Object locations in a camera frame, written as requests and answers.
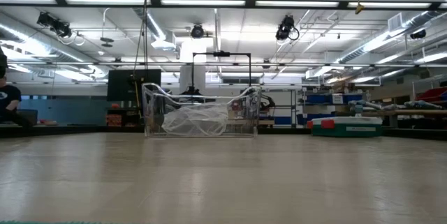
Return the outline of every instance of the clear plastic cage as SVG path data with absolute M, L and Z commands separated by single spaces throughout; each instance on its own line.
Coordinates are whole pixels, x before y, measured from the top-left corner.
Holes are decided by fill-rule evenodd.
M 256 137 L 261 88 L 239 96 L 170 95 L 142 85 L 147 137 Z

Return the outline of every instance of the beige floor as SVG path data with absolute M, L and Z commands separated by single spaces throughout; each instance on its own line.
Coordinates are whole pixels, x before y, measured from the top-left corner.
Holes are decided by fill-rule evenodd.
M 447 223 L 447 142 L 127 133 L 0 140 L 0 219 Z

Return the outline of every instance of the person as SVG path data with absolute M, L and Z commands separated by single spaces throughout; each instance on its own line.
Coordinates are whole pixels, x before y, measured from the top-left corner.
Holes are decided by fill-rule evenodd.
M 6 84 L 6 75 L 0 77 L 0 122 L 12 121 L 24 128 L 32 127 L 31 122 L 17 114 L 21 97 L 17 87 Z
M 6 68 L 8 67 L 8 58 L 3 53 L 0 47 L 0 78 L 6 74 Z

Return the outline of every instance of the plastic bag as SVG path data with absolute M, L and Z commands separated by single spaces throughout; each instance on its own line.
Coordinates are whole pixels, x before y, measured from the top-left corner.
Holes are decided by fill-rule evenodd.
M 228 108 L 225 103 L 204 103 L 181 107 L 165 114 L 161 126 L 178 136 L 219 136 L 226 130 Z

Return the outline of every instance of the workbench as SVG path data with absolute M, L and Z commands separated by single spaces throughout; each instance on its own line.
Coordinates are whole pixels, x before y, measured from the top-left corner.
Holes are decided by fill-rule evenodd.
M 447 117 L 447 110 L 384 110 L 376 112 L 363 112 L 365 117 L 390 117 L 390 127 L 397 128 L 397 116 L 420 115 L 425 117 Z

